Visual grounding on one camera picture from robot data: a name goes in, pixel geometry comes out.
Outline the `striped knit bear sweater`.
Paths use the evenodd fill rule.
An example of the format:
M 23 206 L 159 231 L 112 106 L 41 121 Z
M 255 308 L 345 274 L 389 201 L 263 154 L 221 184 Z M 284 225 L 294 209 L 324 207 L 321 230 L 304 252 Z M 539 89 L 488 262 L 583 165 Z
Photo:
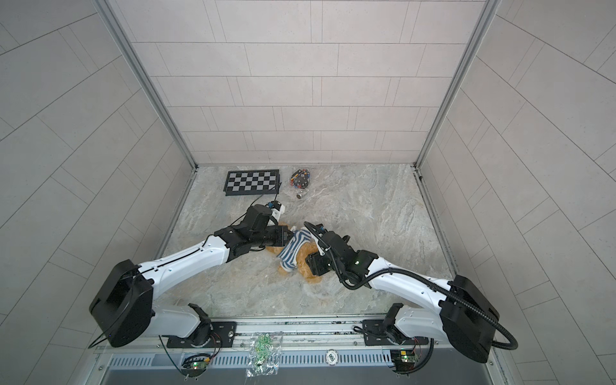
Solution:
M 290 273 L 297 270 L 306 277 L 312 277 L 307 259 L 314 253 L 319 253 L 319 249 L 314 242 L 311 232 L 306 228 L 294 231 L 291 241 L 278 254 L 279 270 L 283 273 Z

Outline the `brown teddy bear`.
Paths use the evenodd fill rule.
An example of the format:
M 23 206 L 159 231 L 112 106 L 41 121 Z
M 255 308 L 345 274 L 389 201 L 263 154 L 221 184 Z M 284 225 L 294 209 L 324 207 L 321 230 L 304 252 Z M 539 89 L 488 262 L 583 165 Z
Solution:
M 291 230 L 292 230 L 292 232 L 294 233 L 294 231 L 295 231 L 295 230 L 298 230 L 298 229 L 294 226 Z M 274 247 L 274 246 L 268 246 L 268 247 L 266 247 L 266 251 L 267 251 L 267 252 L 269 252 L 269 253 L 274 254 L 274 255 L 275 255 L 275 257 L 277 258 L 278 254 L 282 251 L 282 249 L 283 249 L 284 247 Z M 314 253 L 313 255 L 315 255 L 316 257 L 320 257 L 320 254 L 319 254 L 319 253 Z M 310 266 L 310 264 L 309 264 L 309 262 L 311 261 L 310 257 L 307 259 L 307 261 L 308 261 L 309 268 L 311 268 L 311 266 Z M 289 274 L 291 274 L 291 273 L 297 272 L 297 273 L 299 273 L 299 274 L 300 274 L 300 275 L 301 275 L 301 276 L 302 276 L 302 277 L 303 277 L 303 278 L 304 278 L 304 279 L 305 279 L 308 283 L 311 283 L 311 284 L 316 284 L 316 283 L 319 283 L 319 282 L 321 282 L 321 281 L 322 281 L 322 278 L 321 278 L 320 276 L 315 275 L 315 274 L 312 272 L 312 270 L 311 270 L 311 272 L 312 272 L 312 274 L 313 274 L 313 276 L 312 276 L 312 277 L 306 277 L 305 275 L 302 275 L 302 274 L 301 274 L 300 272 L 298 272 L 297 270 L 294 270 L 294 271 L 292 271 L 292 272 L 290 272 L 290 273 L 283 273 L 283 272 L 281 272 L 281 271 L 279 270 L 279 265 L 278 265 L 278 272 L 279 272 L 279 274 L 281 274 L 282 276 L 287 276 L 287 275 L 289 275 Z

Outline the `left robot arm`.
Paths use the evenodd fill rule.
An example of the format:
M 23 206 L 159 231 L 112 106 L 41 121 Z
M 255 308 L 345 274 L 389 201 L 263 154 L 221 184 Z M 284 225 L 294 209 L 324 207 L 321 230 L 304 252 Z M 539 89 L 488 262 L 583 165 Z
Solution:
M 286 246 L 294 234 L 279 222 L 284 211 L 279 201 L 251 205 L 239 224 L 219 229 L 197 245 L 139 265 L 129 259 L 116 264 L 89 306 L 102 330 L 95 343 L 123 347 L 141 336 L 166 336 L 205 346 L 213 325 L 200 306 L 157 306 L 155 300 L 207 269 L 268 246 Z

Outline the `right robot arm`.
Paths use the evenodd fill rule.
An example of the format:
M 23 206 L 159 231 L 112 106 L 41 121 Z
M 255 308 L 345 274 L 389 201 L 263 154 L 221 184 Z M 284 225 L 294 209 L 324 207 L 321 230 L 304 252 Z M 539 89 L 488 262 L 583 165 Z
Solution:
M 505 332 L 497 311 L 469 279 L 457 275 L 448 281 L 417 274 L 376 253 L 353 250 L 348 237 L 321 225 L 305 226 L 319 249 L 306 260 L 312 274 L 333 271 L 348 290 L 382 290 L 418 306 L 414 311 L 393 304 L 380 325 L 366 327 L 365 334 L 394 345 L 414 343 L 416 338 L 444 339 L 480 364 L 487 363 L 491 349 L 501 346 L 494 338 L 496 332 Z

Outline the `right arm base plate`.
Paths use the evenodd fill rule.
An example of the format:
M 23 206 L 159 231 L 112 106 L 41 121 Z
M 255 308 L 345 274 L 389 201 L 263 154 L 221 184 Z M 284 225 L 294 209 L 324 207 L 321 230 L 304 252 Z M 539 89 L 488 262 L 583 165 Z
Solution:
M 364 342 L 366 346 L 406 346 L 413 347 L 415 344 L 422 347 L 428 347 L 430 341 L 425 337 L 406 338 L 404 337 L 402 343 L 392 342 L 386 335 L 380 330 L 382 319 L 364 319 L 360 328 L 364 331 Z

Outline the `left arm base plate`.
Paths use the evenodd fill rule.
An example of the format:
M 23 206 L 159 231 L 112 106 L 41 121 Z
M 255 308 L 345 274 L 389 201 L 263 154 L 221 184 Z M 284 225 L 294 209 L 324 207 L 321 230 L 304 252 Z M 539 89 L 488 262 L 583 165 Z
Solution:
M 169 336 L 166 347 L 171 349 L 228 348 L 233 346 L 236 330 L 236 322 L 203 322 L 186 338 Z

